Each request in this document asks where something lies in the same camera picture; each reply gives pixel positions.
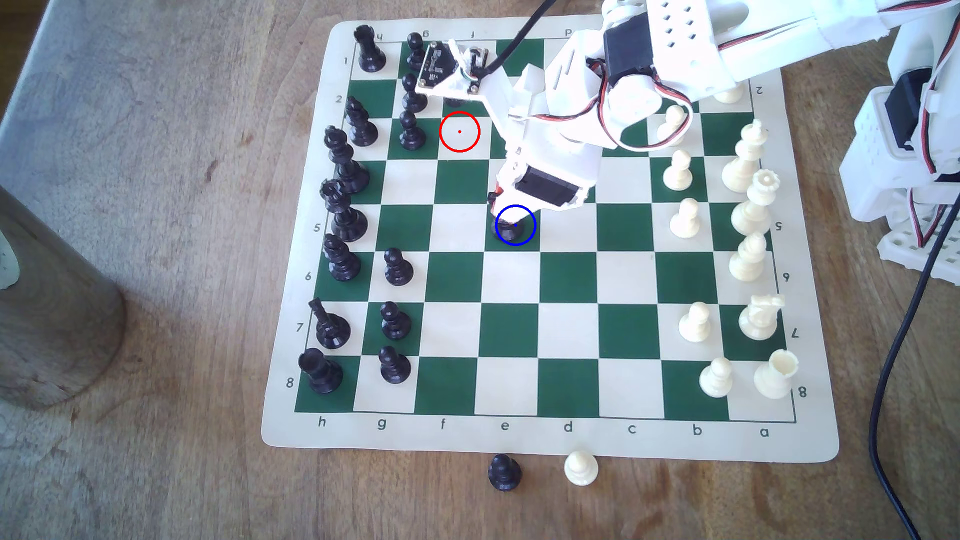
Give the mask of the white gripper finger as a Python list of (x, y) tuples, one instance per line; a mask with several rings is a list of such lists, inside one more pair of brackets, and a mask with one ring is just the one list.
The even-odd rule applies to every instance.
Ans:
[(508, 195), (516, 191), (515, 184), (522, 179), (528, 169), (528, 163), (522, 157), (509, 157), (505, 160), (501, 168), (496, 173), (495, 182), (495, 204), (509, 205)]

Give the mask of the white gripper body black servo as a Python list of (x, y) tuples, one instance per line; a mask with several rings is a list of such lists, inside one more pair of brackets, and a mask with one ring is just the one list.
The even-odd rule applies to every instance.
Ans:
[(528, 169), (509, 204), (492, 214), (560, 212), (582, 206), (599, 180), (602, 137), (597, 122), (601, 86), (597, 59), (564, 46), (545, 63), (542, 46), (496, 49), (501, 64), (480, 83), (480, 102), (505, 149), (505, 161), (522, 158)]

